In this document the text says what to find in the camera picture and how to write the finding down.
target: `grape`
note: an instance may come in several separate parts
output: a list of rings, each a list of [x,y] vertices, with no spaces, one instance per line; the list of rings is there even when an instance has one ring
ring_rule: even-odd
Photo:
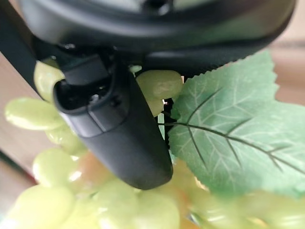
[[[168,99],[176,96],[182,89],[183,82],[178,72],[169,70],[150,70],[136,78],[144,96]]]
[[[140,65],[132,65],[129,67],[129,71],[132,73],[137,73],[142,70],[142,66]]]
[[[243,229],[235,209],[225,207],[214,196],[202,189],[189,192],[191,211],[217,229]]]
[[[303,229],[305,201],[282,197],[280,206],[273,206],[265,221],[274,229]]]
[[[97,214],[98,209],[91,198],[78,199],[72,213],[59,229],[101,229]]]
[[[5,107],[5,116],[10,123],[29,130],[51,130],[65,123],[54,106],[31,98],[10,101]]]
[[[157,117],[163,110],[163,101],[160,99],[146,100],[149,109],[154,117]]]
[[[64,187],[33,186],[24,191],[1,229],[55,229],[71,213],[75,199]]]
[[[200,227],[191,222],[187,218],[182,218],[180,222],[180,229],[199,229]]]
[[[173,177],[171,181],[176,187],[184,192],[197,188],[193,173],[189,170],[186,163],[177,159],[173,166]]]
[[[156,188],[154,191],[167,198],[172,199],[172,201],[179,209],[180,216],[182,218],[188,215],[189,199],[187,197],[187,194],[184,193],[181,189],[174,186],[171,181],[159,188]]]
[[[140,207],[134,223],[137,229],[178,229],[179,210],[175,202],[154,191],[139,194]]]
[[[103,212],[99,217],[101,229],[138,229],[134,226],[132,218],[119,215],[116,212]]]
[[[34,71],[34,83],[42,98],[53,102],[53,87],[59,80],[64,79],[63,73],[48,64],[36,62]]]
[[[90,152],[81,156],[69,175],[71,187],[76,193],[96,192],[105,181],[113,178],[108,169]]]
[[[138,210],[138,198],[133,188],[119,179],[106,182],[93,196],[101,228],[132,229],[131,219]]]
[[[72,155],[77,155],[86,149],[78,136],[67,125],[54,130],[47,130],[46,135],[51,142],[60,145]]]
[[[128,218],[138,209],[138,198],[133,188],[119,179],[106,182],[93,196],[99,208]]]
[[[35,179],[46,187],[68,185],[69,174],[75,170],[76,162],[71,156],[58,148],[42,151],[34,160]]]

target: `grape cluster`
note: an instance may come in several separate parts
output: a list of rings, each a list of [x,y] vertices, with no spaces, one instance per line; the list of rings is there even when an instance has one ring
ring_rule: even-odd
[[[21,98],[5,110],[12,124],[45,131],[57,148],[33,162],[38,185],[24,191],[0,229],[303,229],[305,200],[256,191],[219,199],[175,160],[173,178],[153,190],[135,189],[115,177],[82,144],[52,105],[52,87],[62,73],[38,63],[35,84],[47,101]],[[154,116],[162,99],[176,96],[181,77],[173,71],[138,76]]]

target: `green leaf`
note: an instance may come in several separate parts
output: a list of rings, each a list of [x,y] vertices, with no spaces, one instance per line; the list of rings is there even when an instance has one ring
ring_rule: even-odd
[[[164,123],[164,114],[163,113],[158,115],[158,123],[161,123],[161,124]],[[164,129],[164,126],[160,125],[159,126],[159,130],[161,132],[162,138],[165,139],[165,129]]]
[[[275,100],[268,52],[189,79],[174,104],[172,153],[221,196],[305,193],[305,108]]]

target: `black plastic housing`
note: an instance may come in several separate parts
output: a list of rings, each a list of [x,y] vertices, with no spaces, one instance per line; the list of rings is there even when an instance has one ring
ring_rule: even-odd
[[[69,126],[110,171],[133,187],[151,189],[171,179],[172,162],[134,76],[116,63],[110,88],[100,99],[93,103],[84,100],[84,104],[69,109],[67,96],[73,93],[68,89],[65,96],[63,91],[70,86],[62,80],[55,84],[54,102]]]

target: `wooden background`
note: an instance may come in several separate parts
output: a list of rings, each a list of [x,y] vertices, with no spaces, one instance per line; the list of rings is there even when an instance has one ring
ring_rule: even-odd
[[[281,85],[277,98],[305,105],[305,1],[300,0],[293,20],[283,35],[271,46]],[[33,158],[52,147],[43,132],[27,131],[8,124],[3,116],[5,104],[17,97],[38,98],[18,72],[0,53],[0,149],[25,170],[31,172]],[[0,161],[0,214],[16,196],[32,183]]]

